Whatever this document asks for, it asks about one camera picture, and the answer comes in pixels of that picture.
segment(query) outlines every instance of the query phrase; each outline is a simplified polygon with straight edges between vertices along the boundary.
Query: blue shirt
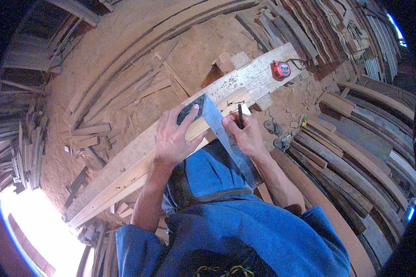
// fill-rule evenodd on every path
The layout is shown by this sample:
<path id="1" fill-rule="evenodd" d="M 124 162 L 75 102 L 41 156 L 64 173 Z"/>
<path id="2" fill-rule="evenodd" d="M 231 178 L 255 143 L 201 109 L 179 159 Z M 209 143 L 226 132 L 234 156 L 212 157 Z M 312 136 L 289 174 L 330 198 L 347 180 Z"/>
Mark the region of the blue shirt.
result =
<path id="1" fill-rule="evenodd" d="M 248 274 L 237 276 L 349 275 L 348 252 L 319 206 L 297 217 L 241 195 L 186 208 L 166 222 L 169 246 L 135 225 L 117 231 L 120 276 L 221 276 L 225 268 Z"/>

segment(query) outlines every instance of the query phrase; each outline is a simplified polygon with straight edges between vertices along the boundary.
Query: hand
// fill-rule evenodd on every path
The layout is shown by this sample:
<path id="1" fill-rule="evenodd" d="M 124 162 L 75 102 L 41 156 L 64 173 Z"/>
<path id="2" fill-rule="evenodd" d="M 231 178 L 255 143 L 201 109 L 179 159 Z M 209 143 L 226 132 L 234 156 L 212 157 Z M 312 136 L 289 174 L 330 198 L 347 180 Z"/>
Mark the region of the hand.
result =
<path id="1" fill-rule="evenodd" d="M 159 126 L 156 131 L 156 144 L 154 146 L 154 160 L 156 163 L 174 168 L 189 154 L 194 152 L 207 134 L 207 131 L 205 131 L 193 141 L 185 139 L 189 125 L 191 125 L 199 112 L 199 105 L 195 104 L 193 106 L 179 126 L 177 125 L 177 116 L 183 108 L 184 106 L 181 104 L 172 108 L 171 111 L 165 111 L 159 119 Z"/>
<path id="2" fill-rule="evenodd" d="M 256 119 L 244 114 L 243 130 L 239 129 L 235 123 L 239 121 L 239 114 L 228 114 L 222 119 L 222 124 L 226 130 L 229 130 L 237 140 L 237 145 L 242 152 L 252 158 L 254 161 L 260 161 L 268 155 L 268 151 L 263 144 L 262 134 L 260 133 L 259 123 Z"/>

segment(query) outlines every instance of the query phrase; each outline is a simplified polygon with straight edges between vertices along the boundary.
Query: carpenter's square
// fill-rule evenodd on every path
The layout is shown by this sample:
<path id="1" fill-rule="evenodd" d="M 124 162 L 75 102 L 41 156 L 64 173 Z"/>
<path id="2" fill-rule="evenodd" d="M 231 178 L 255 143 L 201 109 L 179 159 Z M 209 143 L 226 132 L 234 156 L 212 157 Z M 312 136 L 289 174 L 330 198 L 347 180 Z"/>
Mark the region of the carpenter's square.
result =
<path id="1" fill-rule="evenodd" d="M 232 160 L 236 163 L 237 167 L 244 175 L 248 185 L 250 185 L 252 189 L 255 189 L 262 183 L 261 176 L 254 167 L 254 164 L 251 162 L 251 159 L 239 149 L 233 134 L 223 127 L 222 113 L 206 93 L 183 108 L 177 117 L 177 124 L 180 125 L 182 123 L 185 116 L 188 115 L 189 111 L 195 104 L 199 105 L 199 113 L 194 120 L 199 117 L 203 117 L 205 119 L 208 126 L 210 126 L 211 130 L 215 133 L 223 147 L 225 147 L 225 150 L 227 150 Z"/>

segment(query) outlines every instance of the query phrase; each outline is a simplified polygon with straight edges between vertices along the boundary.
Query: black marker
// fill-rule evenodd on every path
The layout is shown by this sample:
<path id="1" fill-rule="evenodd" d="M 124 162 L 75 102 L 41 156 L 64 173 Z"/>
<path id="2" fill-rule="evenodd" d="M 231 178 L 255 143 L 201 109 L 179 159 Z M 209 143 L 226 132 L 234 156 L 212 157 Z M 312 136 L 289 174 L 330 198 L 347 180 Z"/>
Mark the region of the black marker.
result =
<path id="1" fill-rule="evenodd" d="M 244 118 L 242 116 L 242 105 L 238 104 L 237 107 L 239 108 L 239 124 L 238 124 L 238 127 L 239 127 L 239 129 L 243 130 L 244 129 Z"/>

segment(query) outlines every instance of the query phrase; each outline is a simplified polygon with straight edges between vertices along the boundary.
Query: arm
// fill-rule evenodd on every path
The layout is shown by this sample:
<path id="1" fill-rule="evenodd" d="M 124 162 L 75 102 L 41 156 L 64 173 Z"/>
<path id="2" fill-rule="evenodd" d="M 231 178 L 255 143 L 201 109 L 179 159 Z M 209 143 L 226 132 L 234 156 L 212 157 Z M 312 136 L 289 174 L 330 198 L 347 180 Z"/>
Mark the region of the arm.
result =
<path id="1" fill-rule="evenodd" d="M 276 204 L 300 216 L 305 212 L 303 196 L 266 150 L 257 120 L 244 115 L 245 128 L 241 130 L 234 122 L 238 118 L 237 113 L 229 114 L 222 123 L 234 135 L 240 150 L 256 164 Z"/>
<path id="2" fill-rule="evenodd" d="M 141 229 L 155 232 L 162 210 L 162 198 L 174 167 L 189 156 L 202 142 L 206 132 L 189 142 L 185 134 L 199 111 L 194 105 L 189 114 L 177 125 L 177 116 L 183 105 L 165 111 L 159 119 L 154 145 L 154 159 L 148 173 L 148 179 L 140 192 L 131 216 L 131 224 Z"/>

